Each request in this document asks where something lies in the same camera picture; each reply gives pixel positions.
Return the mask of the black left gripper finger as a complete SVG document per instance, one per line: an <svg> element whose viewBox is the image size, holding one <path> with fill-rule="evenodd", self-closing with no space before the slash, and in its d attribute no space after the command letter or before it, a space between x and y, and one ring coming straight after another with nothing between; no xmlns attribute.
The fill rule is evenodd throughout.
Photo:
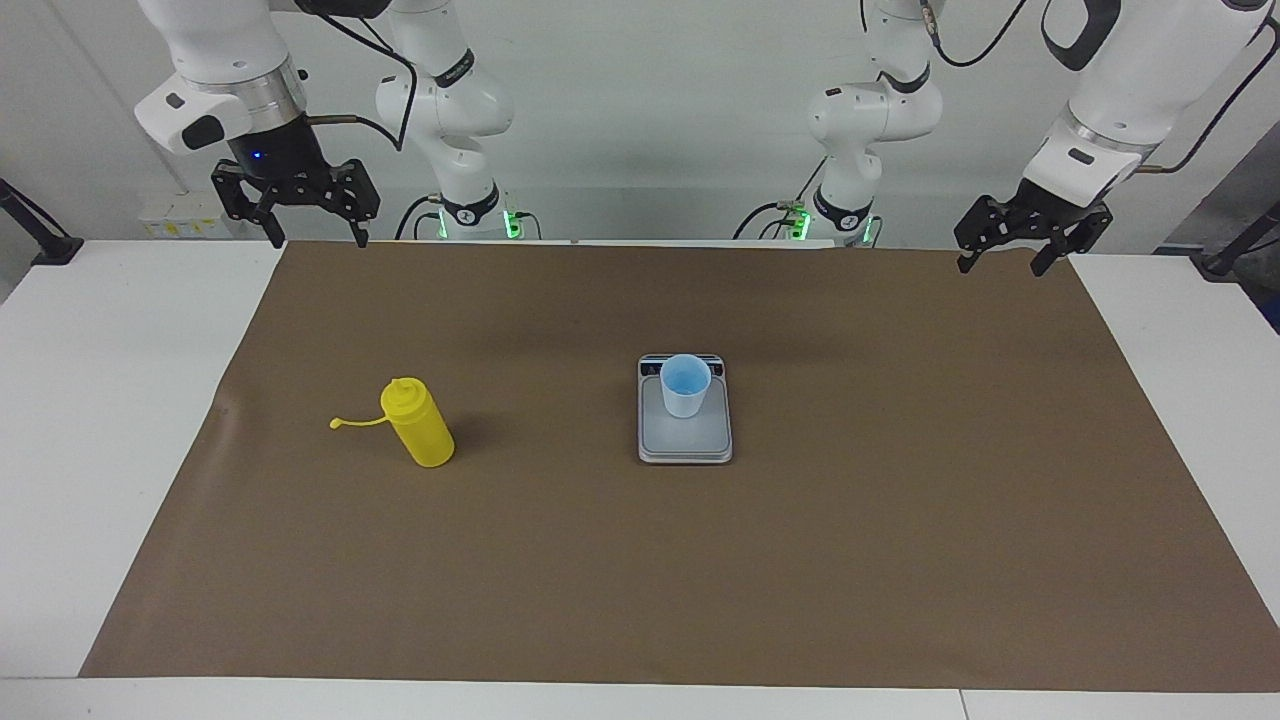
<svg viewBox="0 0 1280 720"><path fill-rule="evenodd" d="M1043 277L1059 259L1089 252L1096 242L1097 223L1094 219L1084 219L1069 231L1055 231L1048 242L1032 259L1032 274Z"/></svg>
<svg viewBox="0 0 1280 720"><path fill-rule="evenodd" d="M1021 237L1010 222L1005 205L991 196L980 196L954 227L954 238L961 251L957 269L968 274L983 254Z"/></svg>

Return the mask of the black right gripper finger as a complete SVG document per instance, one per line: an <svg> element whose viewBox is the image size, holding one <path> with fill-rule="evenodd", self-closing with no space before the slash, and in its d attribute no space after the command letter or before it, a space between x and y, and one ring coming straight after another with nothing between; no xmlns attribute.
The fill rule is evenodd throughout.
<svg viewBox="0 0 1280 720"><path fill-rule="evenodd" d="M274 249L284 249L285 232L274 214L278 200L275 182L252 177L241 165L215 165L211 182L230 219L259 227Z"/></svg>
<svg viewBox="0 0 1280 720"><path fill-rule="evenodd" d="M358 159L330 167L330 213L348 223L357 247L370 242L369 222L378 217L381 196Z"/></svg>

